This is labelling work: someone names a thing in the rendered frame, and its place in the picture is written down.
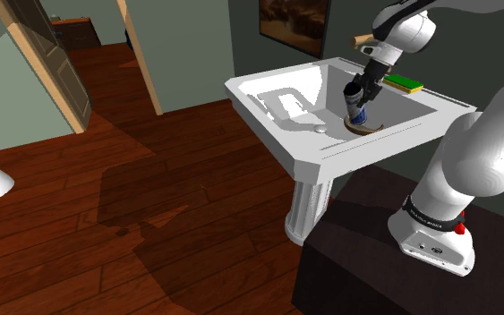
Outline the white pedestal sink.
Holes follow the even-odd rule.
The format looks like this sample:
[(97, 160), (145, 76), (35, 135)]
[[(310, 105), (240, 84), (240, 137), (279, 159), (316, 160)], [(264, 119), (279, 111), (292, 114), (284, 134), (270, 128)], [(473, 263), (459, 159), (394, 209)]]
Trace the white pedestal sink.
[(365, 107), (374, 132), (347, 130), (343, 90), (359, 64), (335, 57), (235, 77), (225, 84), (236, 112), (295, 181), (288, 238), (303, 244), (328, 206), (334, 179), (442, 136), (474, 106), (429, 89), (385, 86)]

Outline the brown framed wall picture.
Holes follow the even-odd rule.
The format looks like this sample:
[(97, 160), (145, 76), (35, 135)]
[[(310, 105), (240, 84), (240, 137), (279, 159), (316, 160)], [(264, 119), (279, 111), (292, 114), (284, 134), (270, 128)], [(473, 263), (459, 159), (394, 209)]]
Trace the brown framed wall picture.
[(331, 0), (259, 0), (264, 37), (321, 58)]

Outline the green and yellow sponge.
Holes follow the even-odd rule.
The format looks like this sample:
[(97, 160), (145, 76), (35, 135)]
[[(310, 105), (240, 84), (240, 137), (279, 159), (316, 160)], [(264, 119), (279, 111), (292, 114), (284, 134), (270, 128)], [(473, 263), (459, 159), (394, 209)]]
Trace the green and yellow sponge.
[(423, 89), (423, 84), (421, 82), (409, 79), (399, 74), (386, 75), (382, 82), (408, 94), (415, 93)]

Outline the brown panelled door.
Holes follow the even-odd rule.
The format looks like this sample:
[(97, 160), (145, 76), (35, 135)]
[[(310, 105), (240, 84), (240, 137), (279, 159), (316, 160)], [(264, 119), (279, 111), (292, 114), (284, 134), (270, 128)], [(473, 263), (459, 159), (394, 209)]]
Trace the brown panelled door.
[(39, 0), (0, 0), (0, 19), (67, 123), (87, 130), (92, 100)]

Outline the light wooden door frame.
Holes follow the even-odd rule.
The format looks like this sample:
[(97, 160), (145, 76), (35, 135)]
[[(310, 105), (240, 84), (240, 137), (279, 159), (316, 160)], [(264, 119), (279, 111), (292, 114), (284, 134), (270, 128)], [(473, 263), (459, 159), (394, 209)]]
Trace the light wooden door frame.
[(136, 57), (138, 65), (139, 65), (139, 68), (141, 70), (141, 74), (144, 79), (146, 88), (148, 90), (149, 97), (150, 97), (151, 103), (153, 105), (153, 108), (155, 110), (155, 113), (156, 113), (156, 115), (162, 115), (163, 110), (162, 110), (161, 105), (158, 101), (156, 89), (155, 89), (154, 83), (151, 79), (151, 76), (149, 74), (149, 68), (147, 66), (144, 54), (142, 53), (141, 44), (140, 44), (138, 36), (136, 34), (136, 30), (133, 25), (133, 18), (130, 14), (127, 2), (126, 2), (126, 0), (115, 0), (115, 1), (117, 3), (119, 12), (120, 12), (122, 19), (124, 21), (125, 29), (127, 30), (128, 36), (129, 36), (130, 41), (132, 43), (133, 52), (135, 53), (135, 57)]

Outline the blue and white can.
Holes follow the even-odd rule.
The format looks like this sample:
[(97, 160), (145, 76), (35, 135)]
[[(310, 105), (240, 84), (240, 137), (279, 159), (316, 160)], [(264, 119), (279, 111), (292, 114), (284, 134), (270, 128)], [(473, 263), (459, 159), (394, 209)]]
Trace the blue and white can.
[(343, 93), (350, 123), (354, 125), (364, 124), (367, 117), (362, 102), (363, 88), (351, 81), (347, 83)]

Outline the dark wooden dresser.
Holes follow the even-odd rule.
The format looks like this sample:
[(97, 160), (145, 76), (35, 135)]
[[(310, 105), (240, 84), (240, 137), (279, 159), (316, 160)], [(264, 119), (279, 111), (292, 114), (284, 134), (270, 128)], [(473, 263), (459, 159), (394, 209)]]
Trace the dark wooden dresser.
[(101, 47), (91, 18), (52, 21), (56, 37), (67, 51)]

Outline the dark robot stand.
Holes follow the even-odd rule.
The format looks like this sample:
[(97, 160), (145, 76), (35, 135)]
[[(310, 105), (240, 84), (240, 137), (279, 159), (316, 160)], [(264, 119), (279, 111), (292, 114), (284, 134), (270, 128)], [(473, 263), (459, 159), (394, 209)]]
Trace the dark robot stand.
[(306, 238), (293, 305), (304, 315), (504, 315), (504, 217), (470, 205), (475, 264), (459, 277), (411, 258), (388, 219), (416, 183), (355, 171)]

